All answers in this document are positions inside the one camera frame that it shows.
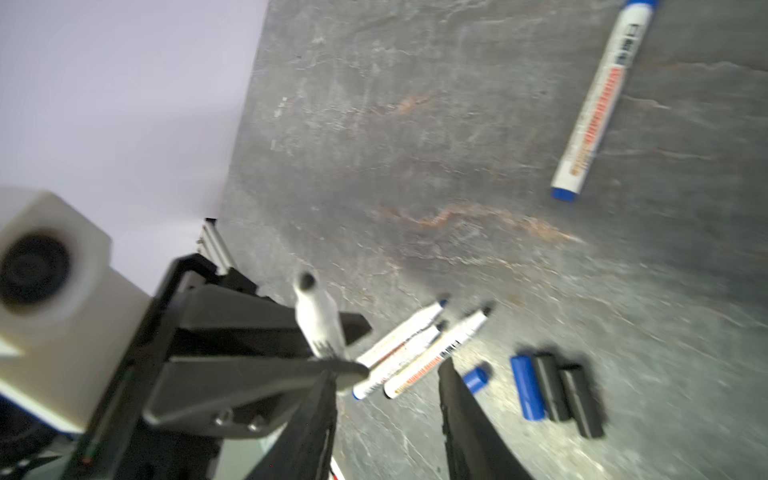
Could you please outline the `white marker black tip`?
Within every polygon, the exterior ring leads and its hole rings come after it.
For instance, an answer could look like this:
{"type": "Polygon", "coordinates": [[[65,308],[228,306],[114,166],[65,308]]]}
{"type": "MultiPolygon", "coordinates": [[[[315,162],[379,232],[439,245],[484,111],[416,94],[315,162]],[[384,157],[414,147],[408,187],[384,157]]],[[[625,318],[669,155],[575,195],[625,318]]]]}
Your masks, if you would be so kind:
{"type": "Polygon", "coordinates": [[[328,291],[308,271],[297,277],[294,291],[296,322],[314,356],[347,360],[340,312],[328,291]]]}

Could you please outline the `blue capped white marker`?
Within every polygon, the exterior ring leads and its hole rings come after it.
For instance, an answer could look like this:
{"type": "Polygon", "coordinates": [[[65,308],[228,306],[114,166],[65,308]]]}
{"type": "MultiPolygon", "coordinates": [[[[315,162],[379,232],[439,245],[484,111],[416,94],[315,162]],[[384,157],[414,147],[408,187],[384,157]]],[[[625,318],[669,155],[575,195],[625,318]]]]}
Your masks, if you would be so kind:
{"type": "Polygon", "coordinates": [[[628,71],[640,48],[656,1],[628,1],[617,16],[596,74],[586,95],[572,133],[551,181],[554,199],[577,199],[613,110],[618,102],[628,71]]]}

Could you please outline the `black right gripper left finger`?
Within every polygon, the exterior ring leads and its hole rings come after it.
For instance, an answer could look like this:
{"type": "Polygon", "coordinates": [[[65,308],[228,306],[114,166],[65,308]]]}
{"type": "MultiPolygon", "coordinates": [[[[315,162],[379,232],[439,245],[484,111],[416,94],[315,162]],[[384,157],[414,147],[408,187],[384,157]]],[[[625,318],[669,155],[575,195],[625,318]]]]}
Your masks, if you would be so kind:
{"type": "Polygon", "coordinates": [[[261,400],[288,394],[292,414],[271,449],[248,472],[247,479],[325,479],[337,422],[337,374],[323,370],[302,388],[289,389],[283,380],[258,380],[247,388],[261,400]]]}

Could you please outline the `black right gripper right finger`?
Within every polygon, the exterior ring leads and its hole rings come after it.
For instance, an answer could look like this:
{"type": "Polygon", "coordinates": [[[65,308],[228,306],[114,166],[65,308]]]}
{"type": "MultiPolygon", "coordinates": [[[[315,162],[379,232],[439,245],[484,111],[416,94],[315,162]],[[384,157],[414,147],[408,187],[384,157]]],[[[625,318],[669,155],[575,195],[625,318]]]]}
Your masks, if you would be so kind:
{"type": "Polygon", "coordinates": [[[532,479],[508,449],[453,365],[438,369],[450,479],[532,479]]]}

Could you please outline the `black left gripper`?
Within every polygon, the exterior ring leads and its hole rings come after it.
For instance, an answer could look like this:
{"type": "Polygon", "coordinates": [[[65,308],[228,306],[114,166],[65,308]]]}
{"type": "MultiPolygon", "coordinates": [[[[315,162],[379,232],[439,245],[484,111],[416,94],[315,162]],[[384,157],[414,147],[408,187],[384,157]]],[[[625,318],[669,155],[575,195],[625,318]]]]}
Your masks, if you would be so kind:
{"type": "Polygon", "coordinates": [[[264,437],[291,418],[322,373],[340,389],[368,377],[351,361],[274,358],[313,353],[294,309],[251,293],[234,268],[220,275],[200,254],[174,260],[59,477],[208,479],[220,442],[197,436],[264,437]],[[264,357],[165,363],[179,326],[215,353],[264,357]]]}

